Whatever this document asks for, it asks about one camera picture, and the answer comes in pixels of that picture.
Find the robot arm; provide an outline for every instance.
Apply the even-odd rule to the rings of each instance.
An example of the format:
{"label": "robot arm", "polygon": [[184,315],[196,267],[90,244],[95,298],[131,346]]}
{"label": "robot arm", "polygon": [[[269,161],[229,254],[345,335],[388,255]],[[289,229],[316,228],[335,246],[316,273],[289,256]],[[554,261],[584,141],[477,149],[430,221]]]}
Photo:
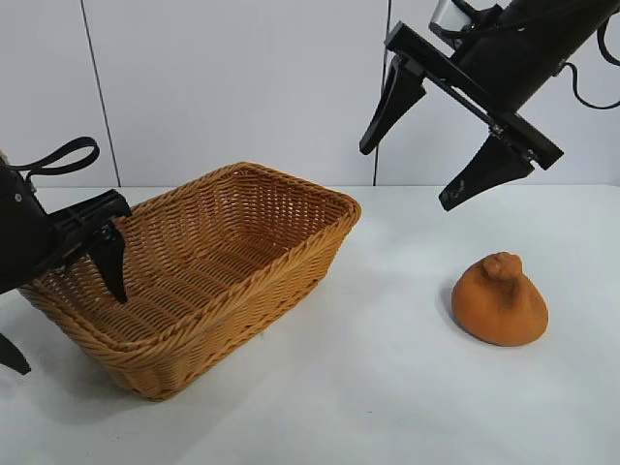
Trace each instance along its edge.
{"label": "robot arm", "polygon": [[[63,167],[48,165],[82,148],[90,153]],[[113,224],[131,216],[125,199],[110,190],[94,199],[47,214],[35,197],[33,175],[57,175],[81,170],[99,157],[91,138],[75,139],[43,160],[22,167],[0,159],[0,295],[30,283],[49,270],[62,270],[88,254],[99,269],[109,292],[126,302],[123,283],[125,242]],[[19,350],[0,334],[0,363],[25,374],[30,368]]]}
{"label": "robot arm", "polygon": [[[548,170],[563,151],[517,112],[565,64],[573,66],[566,60],[597,30],[601,51],[616,64],[610,61],[615,59],[606,50],[604,36],[609,18],[619,9],[620,0],[512,0],[505,9],[495,5],[478,11],[463,0],[442,0],[429,28],[454,49],[451,57],[399,22],[386,39],[394,57],[360,151],[369,154],[377,147],[425,95],[422,85],[428,79],[486,124],[490,133],[471,163],[442,192],[445,210],[528,176],[534,170],[532,162]],[[576,95],[576,74],[573,79]]]}

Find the orange clay figure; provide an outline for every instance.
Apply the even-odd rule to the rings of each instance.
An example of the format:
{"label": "orange clay figure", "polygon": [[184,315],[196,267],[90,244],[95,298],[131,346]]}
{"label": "orange clay figure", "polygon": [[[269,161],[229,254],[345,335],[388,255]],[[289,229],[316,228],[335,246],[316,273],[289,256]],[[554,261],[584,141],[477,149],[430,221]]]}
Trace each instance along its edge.
{"label": "orange clay figure", "polygon": [[523,274],[521,259],[506,252],[470,266],[452,292],[454,317],[463,329],[498,346],[539,339],[549,314],[543,297]]}

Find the basket rim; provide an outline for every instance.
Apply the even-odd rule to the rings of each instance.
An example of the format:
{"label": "basket rim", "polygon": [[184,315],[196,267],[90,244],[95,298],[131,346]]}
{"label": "basket rim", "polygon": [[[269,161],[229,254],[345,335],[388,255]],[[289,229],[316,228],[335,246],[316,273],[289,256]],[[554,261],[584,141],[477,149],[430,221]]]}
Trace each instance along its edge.
{"label": "basket rim", "polygon": [[[204,306],[197,307],[194,312],[184,316],[174,325],[169,326],[166,330],[160,333],[153,334],[139,341],[119,342],[112,339],[106,333],[94,327],[79,313],[67,307],[64,302],[51,293],[47,288],[42,285],[35,284],[39,283],[39,281],[33,282],[32,285],[24,286],[20,290],[31,296],[33,296],[33,294],[42,295],[45,300],[53,303],[54,311],[61,315],[63,322],[71,323],[72,326],[78,326],[81,328],[81,330],[87,334],[88,339],[90,339],[88,342],[91,346],[92,344],[103,345],[107,351],[118,354],[131,353],[132,356],[145,352],[149,352],[152,355],[153,348],[158,348],[157,352],[162,353],[166,350],[166,348],[174,347],[174,342],[178,342],[178,340],[192,339],[203,332],[201,323],[204,321],[205,316],[208,315],[210,317],[209,323],[211,326],[217,325],[219,321],[226,318],[230,314],[233,307],[250,298],[257,291],[257,288],[260,287],[262,282],[267,280],[275,280],[285,274],[289,271],[290,263],[293,260],[299,257],[303,257],[304,260],[308,260],[317,253],[321,252],[325,248],[322,242],[326,242],[327,239],[333,238],[335,235],[341,235],[343,237],[346,236],[361,216],[361,206],[353,197],[347,194],[334,191],[312,181],[295,177],[291,174],[268,168],[257,163],[239,162],[224,166],[186,184],[173,188],[164,194],[137,203],[132,208],[134,213],[133,221],[135,221],[136,217],[146,214],[155,208],[159,208],[170,202],[172,199],[178,199],[180,195],[191,196],[193,188],[198,185],[216,181],[223,176],[234,174],[240,170],[251,170],[260,174],[266,174],[267,176],[273,178],[286,180],[300,189],[305,191],[314,191],[316,194],[330,198],[334,202],[342,205],[346,211],[335,222],[310,235],[304,241],[288,250],[275,261],[260,269],[257,269],[242,281],[223,290],[216,297],[210,299]],[[117,220],[117,223],[122,224],[126,221],[132,221],[132,218],[121,218]]]}

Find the woven texture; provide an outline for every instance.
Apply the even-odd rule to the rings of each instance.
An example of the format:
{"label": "woven texture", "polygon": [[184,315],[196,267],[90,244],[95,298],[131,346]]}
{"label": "woven texture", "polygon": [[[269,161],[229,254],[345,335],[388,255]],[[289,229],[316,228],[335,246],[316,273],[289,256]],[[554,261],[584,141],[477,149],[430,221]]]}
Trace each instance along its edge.
{"label": "woven texture", "polygon": [[87,257],[20,292],[119,385],[164,400],[306,297],[359,217],[346,195],[240,163],[116,222],[129,303]]}

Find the white wall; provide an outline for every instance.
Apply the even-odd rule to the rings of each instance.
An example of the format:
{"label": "white wall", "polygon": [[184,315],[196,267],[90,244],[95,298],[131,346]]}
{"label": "white wall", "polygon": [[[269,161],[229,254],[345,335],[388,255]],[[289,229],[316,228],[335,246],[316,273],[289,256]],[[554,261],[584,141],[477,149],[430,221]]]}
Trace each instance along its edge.
{"label": "white wall", "polygon": [[[427,28],[435,5],[392,0],[391,25],[403,20],[449,52]],[[372,182],[374,157],[358,142],[379,101],[388,0],[85,0],[85,8],[124,185],[178,185],[239,160],[326,185]],[[102,147],[95,166],[37,183],[115,185],[80,1],[13,0],[0,13],[0,148],[21,164],[92,136]],[[618,18],[608,43],[620,54]],[[588,99],[620,98],[620,71],[594,38],[573,61]],[[477,118],[426,88],[380,146],[380,185],[445,185],[486,137]],[[568,72],[522,114],[566,155],[521,182],[620,184],[620,110],[582,107]]]}
{"label": "white wall", "polygon": [[387,0],[85,1],[123,185],[241,160],[372,182]]}
{"label": "white wall", "polygon": [[11,163],[34,162],[69,140],[90,136],[102,149],[95,165],[38,176],[36,184],[115,185],[79,0],[3,2],[0,57],[0,147]]}
{"label": "white wall", "polygon": [[[477,8],[492,4],[483,0],[470,3]],[[392,0],[391,26],[401,20],[450,53],[428,30],[436,4],[436,0]],[[620,55],[620,16],[611,21],[607,37],[609,48]],[[603,61],[595,37],[572,61],[579,66],[581,93],[587,99],[599,105],[620,99],[620,69]],[[425,88],[426,97],[392,128],[380,146],[380,185],[443,186],[465,168],[488,135],[483,123],[434,84],[427,82]],[[620,109],[595,111],[583,107],[573,96],[568,70],[552,79],[520,113],[566,153],[550,170],[537,167],[520,183],[620,184],[616,148]]]}

